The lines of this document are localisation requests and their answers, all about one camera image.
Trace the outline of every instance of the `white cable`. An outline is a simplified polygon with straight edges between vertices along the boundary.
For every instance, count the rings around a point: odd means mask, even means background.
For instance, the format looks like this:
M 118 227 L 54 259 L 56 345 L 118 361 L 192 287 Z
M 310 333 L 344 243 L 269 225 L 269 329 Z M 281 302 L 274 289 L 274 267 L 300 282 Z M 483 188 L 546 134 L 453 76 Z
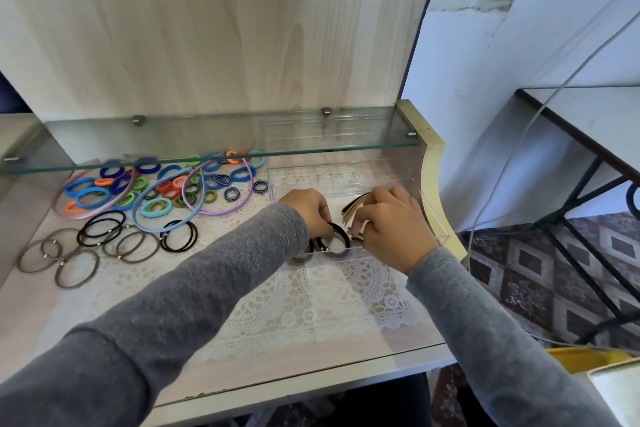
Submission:
M 583 68 L 585 66 L 588 65 L 588 63 L 590 63 L 590 61 L 593 58 L 595 58 L 604 48 L 606 48 L 608 45 L 610 45 L 610 43 L 615 41 L 620 34 L 622 34 L 624 31 L 626 31 L 628 29 L 628 27 L 631 26 L 631 24 L 633 24 L 636 21 L 637 18 L 640 18 L 640 11 L 636 12 L 636 15 L 633 16 L 631 19 L 629 19 L 629 21 L 624 26 L 620 27 L 620 29 L 617 31 L 617 33 L 615 33 L 610 38 L 608 38 L 605 42 L 602 43 L 602 45 L 600 45 L 600 47 L 598 49 L 596 49 L 594 52 L 592 52 L 589 55 L 589 57 L 587 59 L 585 59 L 584 62 L 578 67 L 578 69 L 576 69 L 572 73 L 572 75 L 569 76 L 566 79 L 566 81 L 564 83 L 562 83 L 551 94 L 551 96 L 549 96 L 549 98 L 545 101 L 544 105 L 542 105 L 538 109 L 536 114 L 533 115 L 533 118 L 531 120 L 529 120 L 529 123 L 524 128 L 524 131 L 522 132 L 522 135 L 520 136 L 520 139 L 518 139 L 518 142 L 516 142 L 516 145 L 511 150 L 511 153 L 509 154 L 509 158 L 507 159 L 507 162 L 504 163 L 504 167 L 502 168 L 502 171 L 500 171 L 500 175 L 498 176 L 498 179 L 495 182 L 495 185 L 493 186 L 493 189 L 491 190 L 491 194 L 489 195 L 489 199 L 486 200 L 486 203 L 484 204 L 484 206 L 480 210 L 480 213 L 478 213 L 478 215 L 476 216 L 476 219 L 474 220 L 474 224 L 471 227 L 471 233 L 469 235 L 469 246 L 467 248 L 467 257 L 465 259 L 465 262 L 466 262 L 465 263 L 465 267 L 467 268 L 467 270 L 469 268 L 468 264 L 469 264 L 469 258 L 471 256 L 471 245 L 473 245 L 473 242 L 474 242 L 474 232 L 476 231 L 476 226 L 478 224 L 478 221 L 480 221 L 480 218 L 482 218 L 483 213 L 489 207 L 489 204 L 491 204 L 493 196 L 495 195 L 495 191 L 498 189 L 498 186 L 500 186 L 500 182 L 502 182 L 502 178 L 504 177 L 504 174 L 505 174 L 506 170 L 508 169 L 509 164 L 511 164 L 511 161 L 513 160 L 513 156 L 516 154 L 516 151 L 518 150 L 518 148 L 520 148 L 520 145 L 522 144 L 522 141 L 524 140 L 525 135 L 527 135 L 527 132 L 529 131 L 529 129 L 531 128 L 533 123 L 536 121 L 538 116 L 540 116 L 540 114 L 543 112 L 543 110 L 548 107 L 549 103 L 551 103 L 551 101 L 556 97 L 556 95 L 558 93 L 560 93 L 564 89 L 564 87 L 566 87 L 569 83 L 571 83 L 572 80 L 583 70 Z
M 532 334 L 530 332 L 527 331 L 527 333 L 529 334 L 529 336 L 535 338 L 535 339 L 539 339 L 540 341 L 545 341 L 551 344 L 556 344 L 558 346 L 572 346 L 574 348 L 586 348 L 589 350 L 603 350 L 603 351 L 622 351 L 623 353 L 627 353 L 629 355 L 635 355 L 635 356 L 640 356 L 640 351 L 635 351 L 635 350 L 625 350 L 623 348 L 611 348 L 609 346 L 594 346 L 593 344 L 571 344 L 570 342 L 561 342 L 561 341 L 552 341 L 551 339 L 547 339 L 545 337 L 542 336 L 536 336 L 535 334 Z

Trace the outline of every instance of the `curved wooden side panel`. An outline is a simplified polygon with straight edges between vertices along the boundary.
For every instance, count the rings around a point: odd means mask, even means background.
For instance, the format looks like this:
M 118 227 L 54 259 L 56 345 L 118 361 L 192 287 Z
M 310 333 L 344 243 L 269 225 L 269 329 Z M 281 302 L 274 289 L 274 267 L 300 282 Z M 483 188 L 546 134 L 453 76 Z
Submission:
M 400 115 L 415 129 L 424 148 L 419 182 L 424 213 L 429 223 L 431 223 L 432 228 L 442 228 L 442 233 L 448 236 L 444 241 L 444 246 L 461 261 L 467 255 L 467 250 L 460 243 L 456 233 L 451 228 L 442 209 L 442 204 L 440 203 L 438 170 L 440 168 L 440 160 L 442 159 L 445 143 L 440 139 L 440 136 L 433 130 L 431 125 L 429 125 L 429 122 L 427 122 L 413 106 L 411 101 L 407 99 L 398 100 L 396 108 L 400 112 Z M 438 230 L 434 230 L 434 232 L 436 235 L 440 234 Z

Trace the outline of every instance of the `gray long-sleeve shirt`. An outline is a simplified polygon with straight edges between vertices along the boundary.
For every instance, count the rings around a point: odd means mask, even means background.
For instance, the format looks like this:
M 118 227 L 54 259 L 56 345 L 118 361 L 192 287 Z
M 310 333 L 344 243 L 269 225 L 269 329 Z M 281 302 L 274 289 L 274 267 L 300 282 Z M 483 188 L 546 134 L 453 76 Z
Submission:
M 2 383 L 2 425 L 139 425 L 237 302 L 307 243 L 300 214 L 271 204 Z M 408 289 L 498 425 L 617 425 L 446 249 L 420 262 Z

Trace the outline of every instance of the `person's leg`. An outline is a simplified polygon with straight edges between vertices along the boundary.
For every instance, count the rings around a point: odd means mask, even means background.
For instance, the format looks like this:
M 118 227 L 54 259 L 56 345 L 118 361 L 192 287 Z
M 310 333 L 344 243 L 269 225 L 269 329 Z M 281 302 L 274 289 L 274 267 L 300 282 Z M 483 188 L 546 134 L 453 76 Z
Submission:
M 419 373 L 349 390 L 326 425 L 431 427 L 431 396 L 427 375 Z

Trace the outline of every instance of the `wood grain panel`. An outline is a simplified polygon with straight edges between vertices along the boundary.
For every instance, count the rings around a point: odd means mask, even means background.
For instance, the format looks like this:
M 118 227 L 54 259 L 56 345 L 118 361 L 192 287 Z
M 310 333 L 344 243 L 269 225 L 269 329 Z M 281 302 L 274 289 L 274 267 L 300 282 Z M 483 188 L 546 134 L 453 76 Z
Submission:
M 44 121 L 393 105 L 426 0 L 0 0 Z

